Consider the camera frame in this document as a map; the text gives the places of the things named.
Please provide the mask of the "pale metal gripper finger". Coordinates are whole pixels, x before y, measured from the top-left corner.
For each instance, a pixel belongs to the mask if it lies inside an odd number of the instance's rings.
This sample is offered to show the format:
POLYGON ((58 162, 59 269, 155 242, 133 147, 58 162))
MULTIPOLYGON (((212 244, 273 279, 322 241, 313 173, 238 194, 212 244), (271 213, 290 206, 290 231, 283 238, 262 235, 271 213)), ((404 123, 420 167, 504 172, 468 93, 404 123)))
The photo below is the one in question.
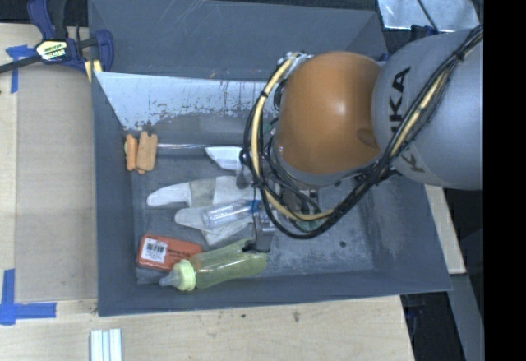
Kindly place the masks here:
POLYGON ((258 235, 245 241, 245 251, 269 252, 271 248, 270 235, 258 235))
POLYGON ((275 226, 266 214, 253 216, 255 234, 274 234, 275 226))

